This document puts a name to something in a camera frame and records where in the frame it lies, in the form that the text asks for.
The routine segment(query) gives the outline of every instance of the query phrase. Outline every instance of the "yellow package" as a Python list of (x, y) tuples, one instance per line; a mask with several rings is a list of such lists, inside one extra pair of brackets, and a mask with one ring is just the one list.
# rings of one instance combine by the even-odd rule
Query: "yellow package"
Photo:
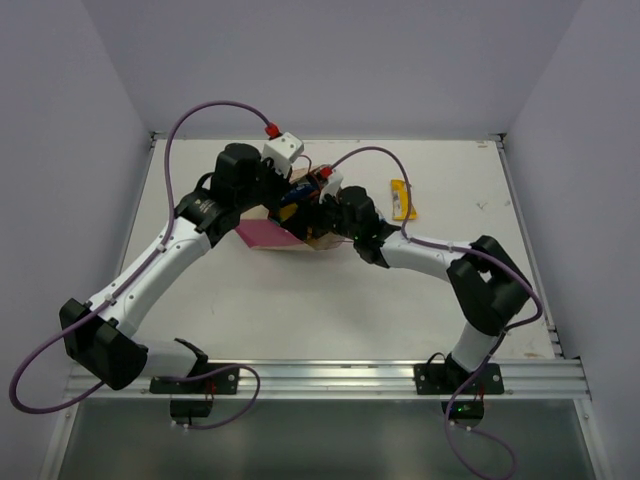
[[(403, 180), (391, 180), (391, 198), (393, 199), (393, 219), (404, 220), (409, 208), (409, 196), (407, 195), (407, 186)], [(409, 216), (409, 220), (413, 220), (417, 217), (418, 213), (413, 205), (411, 205), (411, 215)]]

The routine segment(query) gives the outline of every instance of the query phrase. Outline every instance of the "small object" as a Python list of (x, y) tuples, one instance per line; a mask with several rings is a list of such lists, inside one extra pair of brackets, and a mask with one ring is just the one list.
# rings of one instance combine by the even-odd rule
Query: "small object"
[[(409, 194), (407, 193), (407, 186), (403, 180), (394, 178), (391, 180), (391, 199), (393, 201), (393, 219), (404, 220), (407, 216), (407, 210), (409, 209)], [(409, 220), (415, 220), (418, 218), (418, 212), (413, 205), (411, 205), (411, 215)]]
[(115, 305), (115, 304), (116, 304), (116, 299), (115, 299), (115, 298), (113, 298), (113, 294), (111, 294), (111, 292), (107, 293), (107, 294), (104, 296), (104, 301), (105, 301), (105, 302), (109, 302), (109, 305), (111, 305), (111, 306), (113, 306), (113, 305)]
[(316, 166), (312, 171), (294, 170), (289, 179), (290, 189), (277, 208), (257, 207), (245, 212), (236, 233), (252, 249), (317, 251), (339, 247), (344, 237), (324, 228), (310, 228), (321, 191), (328, 185), (329, 177), (339, 187), (338, 176), (329, 165)]

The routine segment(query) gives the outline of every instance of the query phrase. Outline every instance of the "glass panel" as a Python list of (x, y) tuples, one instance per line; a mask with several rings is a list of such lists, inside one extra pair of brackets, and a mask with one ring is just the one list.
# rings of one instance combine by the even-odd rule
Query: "glass panel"
[[(215, 418), (240, 402), (214, 403)], [(594, 478), (571, 401), (500, 401), (481, 427), (517, 452), (515, 478)], [(472, 478), (447, 445), (435, 402), (262, 400), (219, 430), (171, 428), (167, 400), (83, 402), (60, 478)], [(482, 472), (503, 475), (508, 455), (456, 430)]]

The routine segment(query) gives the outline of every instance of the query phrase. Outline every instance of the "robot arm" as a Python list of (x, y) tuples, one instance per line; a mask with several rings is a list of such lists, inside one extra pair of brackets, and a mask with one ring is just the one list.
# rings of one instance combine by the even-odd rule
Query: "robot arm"
[[(205, 373), (206, 355), (188, 342), (176, 339), (142, 345), (135, 334), (167, 288), (233, 230), (243, 212), (257, 205), (278, 205), (291, 188), (291, 163), (302, 151), (302, 142), (287, 133), (268, 141), (262, 155), (250, 145), (227, 145), (215, 171), (204, 175), (176, 207), (170, 233), (163, 230), (131, 266), (88, 302), (71, 299), (62, 307), (60, 322), (67, 328), (108, 302), (99, 315), (64, 338), (67, 354), (114, 390), (126, 387), (139, 375)], [(170, 238), (161, 243), (166, 234)], [(118, 288), (155, 250), (159, 254), (115, 298)]]
[[(420, 237), (409, 240), (400, 227), (382, 218), (364, 188), (340, 189), (342, 176), (330, 167), (318, 170), (314, 177), (321, 188), (319, 200), (297, 199), (296, 212), (281, 225), (303, 240), (309, 226), (311, 236), (332, 232), (350, 238), (367, 263), (415, 270), (450, 283), (467, 323), (446, 357), (446, 381), (449, 386), (462, 384), (491, 353), (504, 328), (522, 309), (529, 295), (502, 269), (461, 250), (488, 254), (524, 278), (520, 270), (492, 237), (482, 236), (475, 242)], [(429, 244), (449, 248), (424, 246)]]

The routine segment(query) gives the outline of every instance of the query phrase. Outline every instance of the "white connector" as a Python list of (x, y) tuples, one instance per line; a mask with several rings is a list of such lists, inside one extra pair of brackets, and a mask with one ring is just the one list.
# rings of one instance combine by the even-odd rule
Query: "white connector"
[(323, 187), (322, 191), (320, 192), (320, 199), (318, 200), (318, 203), (324, 202), (324, 197), (326, 195), (331, 195), (332, 197), (337, 196), (338, 190), (340, 190), (340, 185), (342, 185), (343, 178), (344, 177), (342, 176), (342, 173), (340, 173), (337, 170), (334, 170), (333, 173), (329, 175), (329, 178), (327, 178), (327, 184)]
[(276, 171), (287, 178), (291, 171), (291, 164), (302, 152), (304, 152), (302, 140), (287, 132), (264, 144), (262, 158), (272, 159)]
[(111, 292), (105, 294), (104, 301), (109, 302), (109, 305), (114, 306), (116, 304), (116, 299), (113, 298), (113, 294)]

